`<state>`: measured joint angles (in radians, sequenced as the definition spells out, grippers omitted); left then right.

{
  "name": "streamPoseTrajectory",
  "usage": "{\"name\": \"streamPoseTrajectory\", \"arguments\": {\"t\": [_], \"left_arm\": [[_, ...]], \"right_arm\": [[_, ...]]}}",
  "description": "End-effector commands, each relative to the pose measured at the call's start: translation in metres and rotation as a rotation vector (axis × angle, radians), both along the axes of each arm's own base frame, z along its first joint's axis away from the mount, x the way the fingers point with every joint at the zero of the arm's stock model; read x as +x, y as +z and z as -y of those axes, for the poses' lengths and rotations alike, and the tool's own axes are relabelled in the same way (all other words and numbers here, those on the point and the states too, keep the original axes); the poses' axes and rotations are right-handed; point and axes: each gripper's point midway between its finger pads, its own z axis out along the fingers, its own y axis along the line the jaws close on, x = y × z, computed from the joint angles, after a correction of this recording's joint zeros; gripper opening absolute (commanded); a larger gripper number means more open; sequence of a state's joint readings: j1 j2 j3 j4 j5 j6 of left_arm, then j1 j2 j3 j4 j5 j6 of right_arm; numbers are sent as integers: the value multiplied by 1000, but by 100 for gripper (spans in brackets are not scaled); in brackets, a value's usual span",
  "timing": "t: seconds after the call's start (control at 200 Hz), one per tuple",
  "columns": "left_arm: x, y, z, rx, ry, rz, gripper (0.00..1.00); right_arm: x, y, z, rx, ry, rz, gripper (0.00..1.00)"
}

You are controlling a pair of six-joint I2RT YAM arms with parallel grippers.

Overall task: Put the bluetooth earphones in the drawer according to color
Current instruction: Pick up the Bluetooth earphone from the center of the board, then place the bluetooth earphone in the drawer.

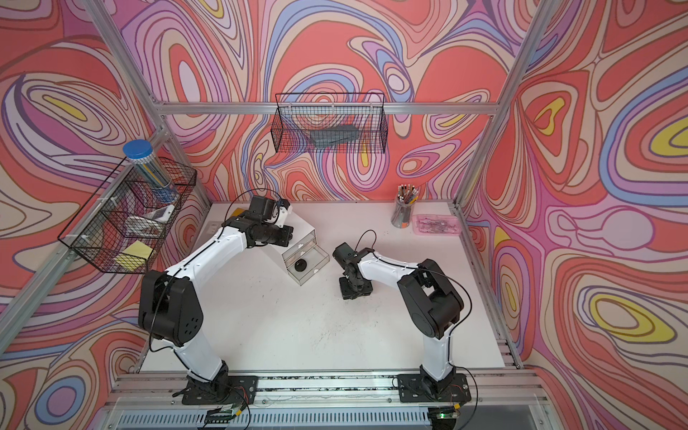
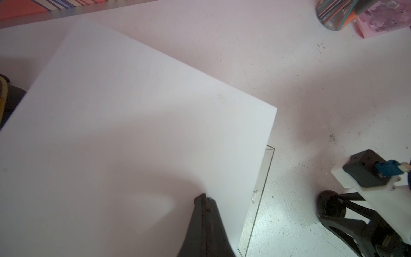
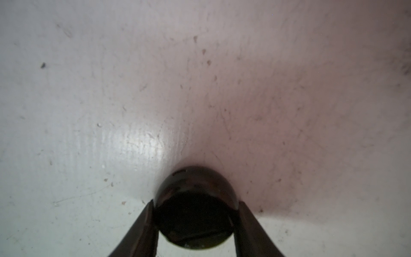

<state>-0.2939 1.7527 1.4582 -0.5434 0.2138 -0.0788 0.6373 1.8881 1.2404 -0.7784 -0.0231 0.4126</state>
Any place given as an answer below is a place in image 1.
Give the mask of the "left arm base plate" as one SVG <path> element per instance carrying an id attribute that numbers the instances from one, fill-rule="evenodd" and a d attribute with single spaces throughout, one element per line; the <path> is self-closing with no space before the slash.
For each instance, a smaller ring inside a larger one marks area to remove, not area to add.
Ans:
<path id="1" fill-rule="evenodd" d="M 188 377 L 182 392 L 182 403 L 191 406 L 252 405 L 258 381 L 257 376 L 222 376 L 214 382 Z"/>

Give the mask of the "black earphone case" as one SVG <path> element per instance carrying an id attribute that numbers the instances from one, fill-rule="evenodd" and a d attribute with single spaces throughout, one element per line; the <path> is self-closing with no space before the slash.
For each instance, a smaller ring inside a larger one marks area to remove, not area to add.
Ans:
<path id="1" fill-rule="evenodd" d="M 307 268 L 307 262 L 304 259 L 299 259 L 294 263 L 294 269 L 297 272 L 304 272 Z"/>

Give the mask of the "white drawer cabinet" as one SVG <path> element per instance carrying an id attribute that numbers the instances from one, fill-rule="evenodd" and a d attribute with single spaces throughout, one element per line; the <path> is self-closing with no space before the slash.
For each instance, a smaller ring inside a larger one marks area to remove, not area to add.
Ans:
<path id="1" fill-rule="evenodd" d="M 263 252 L 281 269 L 288 270 L 298 259 L 304 258 L 316 244 L 315 228 L 298 214 L 290 213 L 284 227 L 291 227 L 288 245 L 267 245 Z"/>

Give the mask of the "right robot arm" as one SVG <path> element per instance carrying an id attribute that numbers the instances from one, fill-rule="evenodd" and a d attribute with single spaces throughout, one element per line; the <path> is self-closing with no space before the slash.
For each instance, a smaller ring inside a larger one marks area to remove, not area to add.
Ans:
<path id="1" fill-rule="evenodd" d="M 455 384 L 451 364 L 451 330 L 460 322 L 465 305 L 452 281 L 437 262 L 405 263 L 386 259 L 372 248 L 354 250 L 343 243 L 333 251 L 343 274 L 340 292 L 345 300 L 367 297 L 374 284 L 396 288 L 410 320 L 424 336 L 424 356 L 415 374 L 397 376 L 403 402 L 445 401 Z"/>

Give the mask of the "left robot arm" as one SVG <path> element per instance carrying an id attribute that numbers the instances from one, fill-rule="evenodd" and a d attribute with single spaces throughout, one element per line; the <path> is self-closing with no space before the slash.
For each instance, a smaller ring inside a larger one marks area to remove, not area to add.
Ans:
<path id="1" fill-rule="evenodd" d="M 293 228 L 284 223 L 236 217 L 226 221 L 199 249 L 164 272 L 143 276 L 139 326 L 150 340 L 160 340 L 186 368 L 186 404 L 222 404 L 232 396 L 249 403 L 234 386 L 226 363 L 212 349 L 202 326 L 204 310 L 198 297 L 205 284 L 231 259 L 258 245 L 287 247 Z"/>

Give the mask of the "clear bottom drawer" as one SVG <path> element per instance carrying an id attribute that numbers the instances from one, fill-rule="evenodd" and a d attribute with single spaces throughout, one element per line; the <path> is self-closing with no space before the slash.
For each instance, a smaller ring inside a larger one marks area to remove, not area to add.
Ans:
<path id="1" fill-rule="evenodd" d="M 285 260 L 288 275 L 303 286 L 329 263 L 330 256 L 319 245 L 303 245 Z"/>

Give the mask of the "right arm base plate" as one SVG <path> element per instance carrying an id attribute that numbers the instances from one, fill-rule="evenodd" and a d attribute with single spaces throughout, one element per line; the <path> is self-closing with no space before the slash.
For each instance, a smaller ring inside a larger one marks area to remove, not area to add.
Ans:
<path id="1" fill-rule="evenodd" d="M 448 374 L 440 381 L 421 373 L 399 374 L 394 377 L 394 387 L 398 389 L 402 403 L 449 402 L 464 405 L 472 401 L 465 374 Z"/>

